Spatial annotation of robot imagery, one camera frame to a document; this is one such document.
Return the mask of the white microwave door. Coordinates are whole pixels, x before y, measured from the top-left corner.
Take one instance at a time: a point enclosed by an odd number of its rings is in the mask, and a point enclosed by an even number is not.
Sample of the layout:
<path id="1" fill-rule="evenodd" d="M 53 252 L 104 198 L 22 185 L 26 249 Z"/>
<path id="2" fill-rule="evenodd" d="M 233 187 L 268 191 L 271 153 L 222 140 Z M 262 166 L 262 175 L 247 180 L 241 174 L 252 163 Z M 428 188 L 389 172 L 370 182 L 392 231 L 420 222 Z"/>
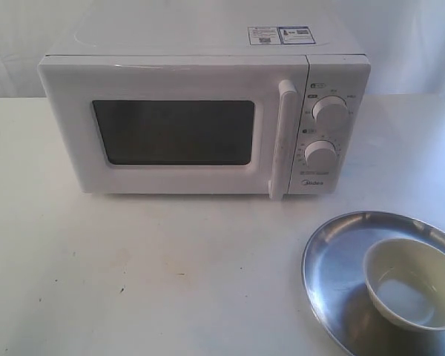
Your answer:
<path id="1" fill-rule="evenodd" d="M 84 192 L 289 192 L 305 56 L 47 56 L 38 69 Z"/>

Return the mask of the white ceramic bowl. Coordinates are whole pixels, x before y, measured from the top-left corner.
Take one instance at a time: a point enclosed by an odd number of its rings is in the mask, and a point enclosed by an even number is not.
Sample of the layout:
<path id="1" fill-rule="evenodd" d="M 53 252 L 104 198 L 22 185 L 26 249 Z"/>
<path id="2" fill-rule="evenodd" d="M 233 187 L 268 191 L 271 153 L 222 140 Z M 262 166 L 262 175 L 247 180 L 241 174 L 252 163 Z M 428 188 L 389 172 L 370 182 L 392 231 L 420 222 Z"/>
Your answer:
<path id="1" fill-rule="evenodd" d="M 445 253 L 417 240 L 381 240 L 364 254 L 363 274 L 373 306 L 390 323 L 445 331 Z"/>

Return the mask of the white microwave oven body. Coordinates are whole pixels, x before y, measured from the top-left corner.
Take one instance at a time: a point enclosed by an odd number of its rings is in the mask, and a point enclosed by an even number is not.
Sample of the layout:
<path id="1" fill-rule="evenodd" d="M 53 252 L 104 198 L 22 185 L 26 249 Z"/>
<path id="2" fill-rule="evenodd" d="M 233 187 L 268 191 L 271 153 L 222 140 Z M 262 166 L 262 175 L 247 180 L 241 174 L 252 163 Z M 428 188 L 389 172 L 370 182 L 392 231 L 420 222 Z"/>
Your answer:
<path id="1" fill-rule="evenodd" d="M 305 56 L 309 74 L 286 195 L 330 193 L 340 176 L 369 76 L 369 61 L 363 54 L 354 53 L 346 40 L 330 41 L 327 46 L 250 45 L 249 27 L 260 26 L 251 24 L 241 11 L 230 15 L 197 15 L 184 10 L 125 11 L 122 15 L 115 10 L 96 12 L 45 57 Z M 314 104 L 326 96 L 339 96 L 348 107 L 349 118 L 340 127 L 324 128 L 315 123 Z M 317 140 L 334 145 L 337 161 L 330 169 L 306 164 L 304 150 Z"/>

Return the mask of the lower white control knob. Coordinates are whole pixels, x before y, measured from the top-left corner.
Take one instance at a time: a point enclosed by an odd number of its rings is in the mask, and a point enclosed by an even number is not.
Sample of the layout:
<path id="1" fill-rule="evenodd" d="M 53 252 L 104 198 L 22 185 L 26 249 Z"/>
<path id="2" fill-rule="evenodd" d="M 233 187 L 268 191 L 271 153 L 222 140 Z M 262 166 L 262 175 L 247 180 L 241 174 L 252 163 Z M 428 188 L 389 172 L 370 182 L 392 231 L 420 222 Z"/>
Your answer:
<path id="1" fill-rule="evenodd" d="M 337 161 L 334 145 L 326 140 L 310 143 L 304 150 L 304 157 L 306 164 L 316 169 L 330 169 Z"/>

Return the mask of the white control knob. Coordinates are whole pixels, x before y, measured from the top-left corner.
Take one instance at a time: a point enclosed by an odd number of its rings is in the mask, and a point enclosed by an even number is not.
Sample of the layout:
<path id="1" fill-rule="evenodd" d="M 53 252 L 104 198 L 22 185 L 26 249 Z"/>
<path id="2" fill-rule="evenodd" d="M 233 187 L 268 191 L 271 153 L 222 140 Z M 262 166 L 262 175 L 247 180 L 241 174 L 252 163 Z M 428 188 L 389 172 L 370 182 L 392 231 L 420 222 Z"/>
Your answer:
<path id="1" fill-rule="evenodd" d="M 337 161 L 334 145 L 326 140 L 310 143 L 304 150 L 304 157 L 306 164 L 316 169 L 330 169 Z"/>
<path id="2" fill-rule="evenodd" d="M 312 116 L 317 126 L 336 128 L 346 123 L 349 110 L 345 101 L 339 96 L 326 96 L 314 104 Z"/>

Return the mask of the upper white control knob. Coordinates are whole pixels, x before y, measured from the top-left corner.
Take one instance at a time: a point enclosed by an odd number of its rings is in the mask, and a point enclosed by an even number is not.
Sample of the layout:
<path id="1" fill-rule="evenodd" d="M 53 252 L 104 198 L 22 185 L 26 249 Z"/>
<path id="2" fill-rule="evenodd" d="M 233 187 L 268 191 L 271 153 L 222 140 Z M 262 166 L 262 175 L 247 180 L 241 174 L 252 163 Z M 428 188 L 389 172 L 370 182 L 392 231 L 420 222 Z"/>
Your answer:
<path id="1" fill-rule="evenodd" d="M 314 104 L 312 116 L 317 126 L 336 128 L 346 123 L 349 110 L 345 101 L 339 96 L 326 96 Z"/>

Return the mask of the round stainless steel tray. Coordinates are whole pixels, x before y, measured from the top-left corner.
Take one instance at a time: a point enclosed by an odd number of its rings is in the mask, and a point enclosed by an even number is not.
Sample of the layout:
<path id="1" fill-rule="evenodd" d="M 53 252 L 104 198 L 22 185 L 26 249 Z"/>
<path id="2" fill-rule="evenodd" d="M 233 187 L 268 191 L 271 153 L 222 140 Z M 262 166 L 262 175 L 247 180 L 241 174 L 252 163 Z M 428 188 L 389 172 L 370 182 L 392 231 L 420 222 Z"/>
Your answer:
<path id="1" fill-rule="evenodd" d="M 390 323 L 373 305 L 363 256 L 378 241 L 408 238 L 445 253 L 445 232 L 383 211 L 335 217 L 309 238 L 301 271 L 311 310 L 348 355 L 445 355 L 445 332 L 414 332 Z"/>

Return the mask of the blue white label sticker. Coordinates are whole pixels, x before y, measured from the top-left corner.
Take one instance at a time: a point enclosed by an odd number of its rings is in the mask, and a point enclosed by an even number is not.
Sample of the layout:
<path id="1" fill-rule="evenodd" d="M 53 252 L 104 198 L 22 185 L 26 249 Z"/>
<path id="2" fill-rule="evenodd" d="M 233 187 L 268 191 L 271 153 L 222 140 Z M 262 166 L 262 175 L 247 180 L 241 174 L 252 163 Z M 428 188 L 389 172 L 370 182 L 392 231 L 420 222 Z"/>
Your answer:
<path id="1" fill-rule="evenodd" d="M 308 26 L 249 27 L 250 45 L 315 45 Z"/>

